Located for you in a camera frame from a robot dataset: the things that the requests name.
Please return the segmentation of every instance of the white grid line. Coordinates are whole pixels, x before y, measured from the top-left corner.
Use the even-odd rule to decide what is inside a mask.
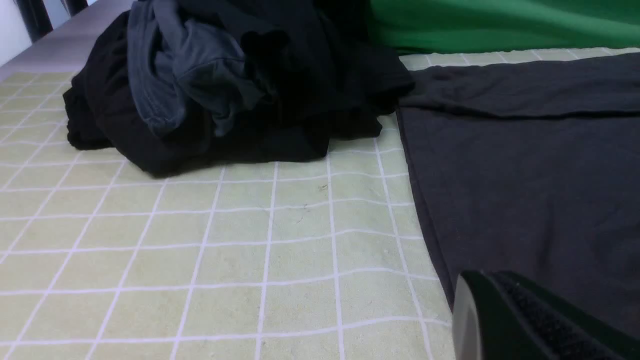
[[[380,232],[372,232],[369,230],[349,229],[340,232],[336,232],[336,235],[348,234],[348,233],[365,233],[365,234],[377,234],[384,235],[390,238],[394,237],[393,234],[385,234]],[[322,240],[330,238],[331,235],[324,236],[311,236],[308,238],[297,238],[291,240],[272,240],[274,244],[286,244],[286,243],[301,243],[310,240]],[[421,236],[400,236],[402,240],[423,240]],[[205,247],[226,247],[226,246],[247,246],[247,245],[267,245],[268,241],[228,241],[220,243],[206,243]],[[168,249],[185,249],[189,247],[199,247],[200,243],[179,243],[171,245],[147,245],[140,246],[140,250],[168,250]],[[135,250],[135,246],[131,247],[88,247],[80,249],[42,249],[42,250],[11,250],[0,251],[0,254],[8,255],[36,255],[36,254],[66,254],[68,252],[100,252],[100,251],[132,251]]]
[[[386,272],[390,274],[396,274],[405,276],[404,271],[389,269],[389,268],[357,268],[349,271],[339,273],[339,277],[349,276],[353,274],[362,274],[367,272]],[[438,281],[437,277],[426,275],[409,275],[412,278]],[[127,293],[133,291],[180,291],[194,289],[223,289],[223,288],[262,288],[263,286],[288,286],[296,284],[311,284],[313,282],[327,281],[335,278],[335,275],[328,274],[324,276],[308,277],[305,279],[288,280],[288,281],[268,281],[268,282],[221,282],[218,284],[189,284],[185,285],[172,285],[172,286],[129,286],[123,288],[94,288],[94,289],[52,289],[47,290],[15,290],[15,291],[0,291],[0,297],[14,296],[14,295],[42,295],[47,293],[57,295],[69,295],[69,294],[92,294],[92,293]]]
[[[40,104],[37,108],[35,108],[35,109],[31,110],[31,111],[29,112],[29,115],[27,115],[27,117],[25,117],[24,119],[22,119],[22,121],[20,121],[20,124],[19,124],[19,125],[22,125],[22,123],[23,123],[24,121],[26,121],[26,120],[27,120],[27,118],[29,118],[29,117],[30,117],[30,116],[31,116],[31,115],[32,115],[36,110],[39,110],[40,106],[42,106],[45,102],[47,102],[47,101],[48,101],[48,99],[50,99],[52,95],[53,95],[53,94],[51,94],[51,95],[47,96],[47,97],[45,98],[45,100],[42,102],[42,104]],[[11,178],[9,178],[9,180],[7,180],[7,182],[6,182],[6,183],[4,184],[4,186],[2,187],[2,190],[4,190],[7,186],[9,186],[9,184],[10,184],[10,183],[11,183],[11,182],[12,182],[12,181],[13,181],[13,180],[18,176],[18,174],[22,171],[22,169],[23,169],[23,168],[25,168],[25,164],[28,164],[31,160],[33,160],[33,158],[35,158],[35,156],[36,156],[36,155],[37,155],[37,154],[42,150],[42,148],[44,147],[44,145],[45,145],[45,144],[47,144],[47,142],[48,142],[48,141],[49,141],[49,140],[50,140],[50,139],[51,139],[51,138],[52,138],[52,137],[53,137],[53,136],[58,132],[58,129],[59,129],[62,125],[63,125],[62,123],[61,123],[61,124],[58,124],[58,125],[56,126],[56,128],[55,128],[55,129],[53,129],[53,131],[51,131],[51,134],[49,134],[49,136],[47,137],[47,139],[46,139],[43,143],[41,143],[41,144],[40,144],[40,146],[38,146],[38,148],[37,148],[37,149],[35,149],[35,150],[33,151],[33,154],[31,154],[31,156],[30,156],[30,157],[29,157],[29,158],[28,158],[28,159],[27,159],[27,160],[26,160],[26,161],[25,161],[21,166],[19,166],[19,167],[18,167],[18,171],[16,171],[16,172],[15,172],[15,174],[14,174],[13,176],[11,176]],[[9,138],[9,136],[11,136],[11,134],[13,134],[14,132],[15,132],[15,129],[11,130],[11,131],[7,134],[7,136],[6,136],[6,137],[4,137],[4,138],[2,139],[2,141],[0,141],[0,144],[2,144],[6,139],[8,139],[8,138]]]
[[[469,62],[469,60],[467,59],[467,57],[464,54],[460,54],[460,56],[462,56],[462,60],[465,60],[465,65],[466,66],[471,65],[471,63]]]
[[[113,178],[111,179],[111,182],[115,181],[116,177],[118,176],[118,174],[120,173],[120,171],[124,168],[124,164],[122,164],[120,166],[120,168],[118,169],[118,172],[116,172],[116,174],[113,176]],[[60,182],[64,181],[64,179],[66,178],[66,176],[69,173],[69,170],[71,169],[71,167],[69,169],[67,169],[67,173],[65,174],[65,176],[62,177],[62,179],[60,179]],[[104,199],[106,199],[107,197],[107,193],[109,192],[109,190],[105,190],[104,194],[102,194],[102,198],[100,199],[100,201],[98,201],[98,204],[95,206],[95,209],[93,210],[93,214],[96,214],[98,212],[98,209],[100,209],[100,207],[102,206],[102,203],[104,202]],[[76,238],[72,249],[75,249],[78,244],[80,243],[80,241],[82,240],[82,237],[84,236],[85,232],[87,231],[87,229],[89,228],[89,224],[91,223],[92,218],[90,217],[86,223],[84,224],[84,227],[82,229],[82,231],[80,232],[80,235],[78,235],[78,237]],[[60,268],[58,269],[58,272],[56,272],[56,274],[54,275],[53,279],[51,280],[51,282],[49,283],[49,287],[46,289],[46,291],[42,294],[42,296],[40,297],[40,300],[38,301],[38,304],[36,305],[36,307],[32,310],[31,314],[29,315],[29,318],[27,319],[27,322],[24,324],[24,326],[22,327],[22,330],[20,331],[20,334],[18,335],[18,338],[16,339],[16,342],[20,342],[20,340],[22,340],[22,338],[24,337],[24,335],[27,333],[27,330],[29,329],[29,326],[31,326],[31,323],[33,322],[33,319],[35,318],[36,314],[38,313],[38,310],[40,310],[40,308],[42,307],[42,304],[44,304],[45,300],[47,299],[47,297],[49,296],[49,294],[51,293],[51,291],[53,290],[53,287],[55,286],[56,282],[58,281],[58,279],[60,278],[60,275],[62,274],[62,272],[65,270],[65,267],[67,266],[69,259],[71,258],[71,256],[73,255],[72,252],[69,252],[67,254],[67,256],[65,257],[65,260],[62,262],[62,265],[60,266]],[[12,345],[9,348],[9,351],[6,353],[4,360],[9,360],[9,357],[11,356],[11,354],[13,353],[13,351],[15,350],[15,344]]]
[[[269,281],[269,261],[271,257],[271,244],[273,243],[273,220],[275,216],[276,187],[278,184],[278,162],[273,167],[273,185],[271,187],[271,205],[269,209],[269,227],[267,228],[267,246],[264,252],[264,269],[262,270],[262,284],[260,285],[260,309],[258,312],[258,336],[255,340],[255,360],[260,360],[262,352],[262,329],[264,328],[264,311],[267,302],[267,287]]]
[[[102,321],[102,324],[100,325],[100,330],[98,330],[98,335],[96,335],[95,337],[95,342],[93,343],[93,345],[91,345],[91,349],[89,349],[89,353],[86,355],[86,360],[91,359],[91,356],[93,355],[93,353],[95,352],[95,349],[98,345],[98,342],[102,339],[102,335],[104,334],[104,331],[107,327],[107,323],[109,323],[109,319],[111,318],[111,314],[113,313],[114,308],[116,307],[116,303],[118,302],[118,298],[120,297],[120,293],[122,292],[122,288],[124,287],[124,282],[127,280],[127,276],[129,276],[129,271],[131,270],[131,267],[133,266],[134,261],[136,260],[136,256],[138,255],[138,252],[140,251],[140,245],[142,245],[142,241],[144,241],[145,236],[147,235],[147,231],[149,230],[149,226],[151,225],[151,221],[153,221],[154,218],[154,214],[157,211],[158,208],[158,204],[160,204],[160,199],[162,199],[162,195],[164,193],[164,189],[166,188],[166,184],[167,184],[168,180],[164,180],[162,187],[160,188],[160,191],[158,192],[158,195],[156,197],[156,202],[154,203],[154,207],[152,208],[151,214],[149,215],[149,218],[147,219],[147,223],[145,224],[145,228],[142,230],[142,233],[140,234],[140,238],[138,239],[138,243],[136,244],[136,248],[133,250],[133,254],[131,254],[131,258],[129,259],[129,262],[127,264],[127,266],[124,269],[124,273],[122,274],[120,281],[118,282],[118,288],[116,289],[116,293],[113,297],[113,301],[111,301],[111,305],[109,305],[109,309],[107,310],[107,314],[104,317],[104,320]]]
[[[80,157],[80,153],[78,153],[76,155],[76,157],[74,158],[74,161],[77,160]],[[46,207],[47,203],[51,200],[51,198],[53,197],[53,195],[59,190],[60,185],[64,182],[64,180],[67,178],[67,176],[69,176],[69,174],[71,173],[71,169],[73,168],[73,165],[69,165],[67,170],[65,171],[64,175],[62,175],[62,178],[58,181],[58,183],[56,184],[55,187],[49,189],[49,194],[47,195],[47,197],[42,201],[42,203],[40,204],[40,206],[38,207],[38,209],[36,210],[36,213],[34,214],[34,216],[32,216],[26,224],[24,224],[24,227],[22,228],[22,230],[20,230],[20,233],[18,234],[18,236],[16,236],[16,238],[14,239],[14,241],[11,243],[11,245],[9,245],[9,247],[7,248],[7,252],[11,252],[13,250],[13,248],[16,246],[16,244],[18,244],[18,242],[20,241],[20,239],[24,236],[24,233],[27,231],[27,229],[29,229],[29,226],[31,226],[31,224],[34,222],[34,220],[38,219],[40,213],[42,212],[42,210],[44,210],[44,208]],[[13,177],[9,180],[9,182],[7,182],[7,184],[9,184],[11,181],[13,181],[13,178],[15,178],[15,176],[20,172],[21,170],[18,170],[18,172],[16,172]],[[0,265],[4,262],[4,260],[6,259],[7,254],[5,254],[2,258],[0,258]]]
[[[29,81],[29,82],[27,82],[27,83],[25,83],[25,84],[21,84],[21,85],[22,85],[22,87],[20,87],[20,90],[16,91],[16,93],[15,93],[15,94],[13,94],[12,96],[7,97],[7,98],[6,98],[6,101],[10,101],[10,100],[12,100],[12,99],[16,99],[16,98],[18,98],[18,96],[16,96],[16,95],[17,95],[19,92],[21,92],[23,89],[25,89],[27,86],[31,85],[35,79],[36,79],[36,78],[33,78],[33,79],[31,79],[31,81]],[[45,100],[43,100],[43,101],[42,101],[42,102],[41,102],[41,103],[40,103],[40,104],[39,104],[35,109],[32,109],[31,111],[29,111],[29,112],[28,112],[28,114],[24,117],[24,119],[22,119],[22,120],[18,123],[18,126],[23,125],[23,124],[24,124],[24,122],[25,122],[25,121],[27,121],[27,119],[31,116],[31,114],[33,114],[33,113],[34,113],[34,112],[35,112],[39,107],[41,107],[41,106],[44,104],[44,102],[45,102],[45,101],[46,101],[46,99],[45,99]],[[8,138],[9,138],[9,136],[11,136],[11,135],[15,132],[15,130],[16,130],[16,129],[11,130],[11,131],[10,131],[10,132],[5,136],[5,137],[3,137],[3,138],[2,138],[2,140],[0,140],[0,144],[2,144],[6,139],[8,139]]]
[[[329,198],[329,225],[331,229],[331,250],[333,257],[333,287],[335,288],[335,314],[338,328],[338,352],[344,360],[344,328],[342,326],[342,298],[340,296],[340,273],[338,271],[338,250],[335,240],[335,219],[333,215],[333,186],[331,182],[331,160],[326,157],[326,180]]]
[[[571,56],[573,56],[574,58],[576,58],[577,60],[579,60],[579,59],[580,59],[576,54],[574,54],[574,53],[573,53],[573,51],[571,51],[571,49],[567,49],[567,50],[566,50],[566,52],[567,52],[567,53],[569,53],[569,54],[570,54]]]
[[[533,54],[533,56],[535,56],[538,60],[544,60],[542,58],[542,56],[538,55],[538,53],[535,50],[530,50],[530,52]]]
[[[60,124],[60,121],[43,121],[33,125],[0,125],[0,129],[31,129],[31,128],[42,126],[42,125],[58,125],[58,124]]]
[[[91,215],[83,216],[82,218],[90,218]],[[382,235],[388,236],[390,238],[395,238],[394,234],[384,233],[382,231],[374,231],[367,229],[345,229],[341,231],[335,232],[335,235],[344,235],[351,233],[362,233],[362,234],[373,234],[373,235]],[[272,240],[272,243],[300,243],[304,241],[310,240],[320,240],[331,237],[331,234],[321,235],[321,236],[309,236],[304,238],[295,238],[290,240]],[[421,236],[398,236],[402,240],[423,240]],[[207,243],[206,247],[222,247],[222,246],[233,246],[233,245],[266,245],[267,241],[225,241],[219,243]],[[80,249],[44,249],[44,250],[6,250],[0,251],[0,254],[56,254],[56,253],[66,253],[66,252],[96,252],[96,251],[128,251],[128,250],[157,250],[157,249],[174,249],[180,247],[196,247],[199,246],[199,243],[191,243],[191,244],[174,244],[174,245],[157,245],[157,246],[133,246],[133,247],[97,247],[97,248],[80,248]]]
[[[55,132],[58,130],[58,128],[60,128],[62,126],[62,124],[58,124],[56,126],[56,128],[53,130],[52,135],[55,134]],[[0,148],[2,147],[9,147],[12,145],[64,145],[64,144],[68,144],[68,142],[30,142],[27,140],[19,140],[19,141],[15,141],[15,142],[5,142],[0,144]]]
[[[31,165],[29,167],[86,165],[86,164],[103,164],[103,163],[121,163],[123,161],[126,162],[126,160],[115,160],[115,161],[105,161],[105,162],[72,161],[70,163]],[[370,177],[372,179],[381,179],[380,176],[367,174],[365,172],[337,172],[337,173],[333,173],[332,174],[332,176],[345,176],[345,175],[365,176],[365,177]],[[403,172],[403,173],[400,173],[400,174],[387,175],[386,177],[387,178],[390,178],[390,177],[402,177],[402,176],[408,176],[408,175],[409,175],[409,173]],[[278,181],[280,181],[280,182],[299,182],[299,181],[318,180],[318,179],[324,179],[324,178],[326,178],[326,175],[312,176],[312,177],[290,178],[290,179],[278,179]],[[221,184],[252,184],[252,183],[270,183],[270,182],[271,182],[271,180],[260,180],[260,179],[256,179],[256,180],[224,180],[224,181],[219,181],[219,180],[171,180],[171,178],[169,178],[167,184],[168,185],[174,185],[174,184],[218,184],[218,183],[221,183]],[[162,181],[149,181],[149,182],[140,182],[140,183],[120,183],[120,184],[113,184],[112,188],[121,188],[121,187],[128,187],[128,186],[157,186],[159,184],[162,184]],[[37,192],[37,191],[46,191],[46,190],[52,190],[53,189],[53,188],[50,188],[50,187],[49,188],[48,187],[44,187],[44,188],[9,188],[8,185],[9,185],[9,183],[7,183],[5,185],[5,188],[0,189],[0,193],[3,193],[3,192]],[[60,186],[59,189],[60,190],[94,190],[94,189],[104,189],[107,186],[108,185]]]
[[[220,181],[225,177],[225,171],[227,167],[223,167],[220,170]],[[191,298],[193,296],[193,290],[196,286],[196,280],[198,279],[198,272],[200,270],[200,266],[202,266],[202,257],[204,255],[204,250],[207,248],[207,240],[209,239],[209,233],[211,231],[211,223],[213,223],[213,216],[216,213],[216,206],[218,204],[218,198],[220,197],[220,188],[222,184],[219,184],[216,189],[216,195],[213,197],[213,203],[211,204],[211,210],[209,211],[209,219],[207,220],[207,226],[204,231],[204,235],[202,236],[202,242],[200,244],[200,250],[198,251],[198,257],[196,258],[196,265],[193,268],[193,275],[191,275],[191,283],[189,284],[189,291],[187,292],[187,300],[184,303],[184,309],[182,310],[182,316],[180,318],[180,325],[178,326],[178,333],[176,335],[176,341],[173,343],[173,348],[171,350],[171,360],[175,360],[175,356],[178,353],[178,346],[180,345],[177,339],[182,337],[182,332],[184,331],[184,324],[187,322],[187,316],[189,314],[189,305],[191,304]]]
[[[376,150],[378,149],[378,141],[377,139],[373,140],[373,144],[376,147]],[[378,153],[378,165],[380,166],[380,175],[384,178],[385,175],[385,169],[382,166],[382,158],[380,156],[380,154]],[[383,180],[382,181],[382,185],[384,187],[385,190],[385,197],[387,198],[387,209],[389,212],[389,216],[391,217],[391,225],[393,227],[393,231],[394,231],[394,235],[396,237],[396,245],[398,248],[398,254],[400,254],[400,260],[402,261],[402,268],[404,270],[404,275],[406,277],[406,282],[409,285],[409,290],[411,291],[411,297],[413,299],[413,305],[415,306],[415,311],[418,314],[419,318],[422,318],[422,308],[420,307],[420,302],[418,301],[418,296],[416,295],[415,292],[415,288],[413,287],[413,282],[411,280],[411,276],[410,276],[410,272],[409,272],[409,267],[407,266],[406,263],[406,258],[404,257],[404,251],[402,248],[402,242],[400,240],[399,232],[398,232],[398,226],[396,223],[396,216],[394,214],[394,210],[393,207],[391,205],[391,198],[389,195],[389,189],[387,186],[387,180]],[[429,331],[427,330],[427,325],[424,322],[420,322],[420,328],[422,328],[422,335],[424,338],[424,350],[427,352],[427,355],[429,356],[429,360],[433,360],[433,354],[431,353],[431,344],[429,343]]]
[[[418,323],[433,323],[445,327],[451,327],[451,324],[443,322],[437,319],[421,319],[414,316],[386,316],[383,318],[375,318],[370,320],[364,320],[361,322],[354,322],[344,324],[345,329],[357,329],[359,327],[375,325],[378,323],[386,322],[418,322]],[[263,332],[262,334],[225,334],[215,336],[183,336],[181,338],[124,338],[124,339],[101,339],[100,344],[138,344],[138,343],[173,343],[188,342],[188,341],[220,341],[220,340],[243,340],[243,339],[257,339],[259,336],[262,338],[299,338],[303,336],[313,336],[320,334],[328,334],[330,332],[337,331],[337,327],[325,327],[322,329],[309,330],[309,331],[296,331],[296,332]],[[95,343],[95,339],[68,339],[68,340],[36,340],[36,341],[0,341],[0,346],[24,346],[24,345],[71,345],[71,344],[92,344]]]
[[[40,127],[40,126],[51,126],[51,125],[55,125],[56,129],[54,129],[53,131],[55,132],[55,130],[57,130],[57,128],[64,126],[65,123],[64,122],[48,122],[48,123],[43,123],[43,124],[39,124],[39,125],[34,125],[34,126],[21,126],[21,127],[16,127],[16,129],[27,129],[27,128],[34,128],[34,127]],[[397,131],[397,129],[394,128],[386,128],[386,130],[388,131]],[[17,140],[14,142],[4,142],[4,143],[0,143],[0,147],[9,147],[12,145],[66,145],[68,144],[67,141],[59,141],[59,142],[33,142],[33,141],[29,141],[29,140]],[[380,154],[385,154],[387,152],[394,152],[394,151],[401,151],[403,150],[401,147],[394,147],[391,149],[386,149],[386,150],[381,150]],[[336,155],[336,154],[376,154],[375,151],[372,150],[360,150],[360,149],[345,149],[345,150],[332,150],[331,152],[329,152],[329,155]]]
[[[66,189],[54,189],[55,191],[66,190]],[[333,202],[366,202],[373,205],[387,205],[386,202],[369,200],[369,199],[360,199],[360,198],[352,198],[352,199],[335,199]],[[284,209],[308,209],[308,208],[317,208],[319,206],[328,205],[328,201],[318,202],[316,204],[307,204],[307,205],[286,205],[286,206],[278,206],[274,208],[275,210],[284,210]],[[394,202],[393,206],[411,206],[412,202]],[[216,213],[237,213],[242,211],[267,211],[268,208],[232,208],[232,209],[216,209]],[[121,217],[121,216],[136,216],[136,215],[170,215],[170,214],[204,214],[208,213],[208,210],[167,210],[167,211],[153,211],[151,213],[101,213],[96,214],[96,217]],[[34,219],[43,219],[43,218],[86,218],[91,215],[83,215],[83,214],[61,214],[61,215],[42,215],[42,216],[32,216],[32,217],[15,217],[15,218],[0,218],[0,221],[13,221],[13,220],[34,220]]]
[[[496,54],[498,54],[498,57],[502,60],[503,63],[510,63],[507,61],[507,58],[505,58],[500,51],[497,51]]]

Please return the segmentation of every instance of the pile of clothes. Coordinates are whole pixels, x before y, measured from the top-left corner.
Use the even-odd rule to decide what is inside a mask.
[[[141,0],[64,94],[68,140],[162,176],[212,161],[308,161],[378,136],[414,85],[368,42],[366,0]]]

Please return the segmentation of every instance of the black clothing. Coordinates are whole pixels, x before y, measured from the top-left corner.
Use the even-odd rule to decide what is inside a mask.
[[[134,2],[128,41],[133,99],[158,137],[193,121],[199,108],[212,113],[214,135],[224,136],[239,113],[269,98],[235,39],[194,18],[181,21],[176,0]]]
[[[68,139],[81,150],[112,145],[143,171],[161,175],[179,168],[197,152],[188,143],[160,140],[138,115],[127,74],[128,20],[129,12],[121,14],[101,34],[87,64],[64,94]],[[183,130],[186,135],[199,131]]]
[[[638,63],[414,73],[399,125],[450,303],[462,270],[512,270],[640,338]]]
[[[346,24],[348,16],[335,3],[327,3],[331,5],[327,16],[307,0],[264,4],[180,1],[180,5],[186,6],[179,14],[187,22],[198,19],[213,26],[224,25],[241,45],[247,61],[255,65],[255,78],[270,89],[269,93],[274,90],[273,98],[235,113],[232,127],[221,134],[216,132],[220,127],[212,121],[211,111],[202,106],[202,96],[208,91],[198,88],[197,94],[187,92],[187,121],[157,136],[140,117],[141,109],[132,98],[130,85],[136,78],[127,74],[127,64],[136,60],[127,57],[131,35],[127,33],[127,12],[100,36],[85,68],[72,81],[73,88],[65,94],[72,145],[94,149],[111,144],[154,175],[180,171],[191,160],[308,161],[326,155],[331,136],[378,136],[381,126],[376,116],[392,112],[397,97],[413,87],[413,79],[395,52],[363,43],[364,20]],[[199,6],[209,8],[199,13]],[[220,16],[213,10],[220,10]],[[356,20],[365,14],[350,15]],[[328,16],[339,24],[334,26]],[[238,23],[241,19],[248,22]],[[201,47],[207,32],[198,34]],[[155,44],[162,46],[162,39],[156,40]],[[215,39],[211,40],[211,46],[216,46]],[[215,92],[210,96],[212,102],[221,100]]]
[[[224,28],[237,40],[277,92],[280,127],[324,122],[325,138],[377,136],[376,116],[391,113],[397,97],[413,86],[393,50],[359,40],[364,37],[361,0],[353,3],[360,13],[348,13],[353,9],[348,6],[340,11],[331,1],[327,13],[323,2],[312,0],[178,3],[190,16]],[[350,26],[347,17],[356,25]],[[326,149],[318,156],[325,154]]]

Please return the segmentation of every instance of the grid pattern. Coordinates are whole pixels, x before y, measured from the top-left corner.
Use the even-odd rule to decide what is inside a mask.
[[[113,149],[66,143],[71,76],[0,84],[0,358],[454,358],[394,117],[377,139],[332,142],[325,160],[157,180]]]

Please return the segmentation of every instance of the green fabric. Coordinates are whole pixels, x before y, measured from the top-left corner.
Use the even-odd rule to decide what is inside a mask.
[[[639,47],[640,0],[371,0],[369,31],[415,53]]]

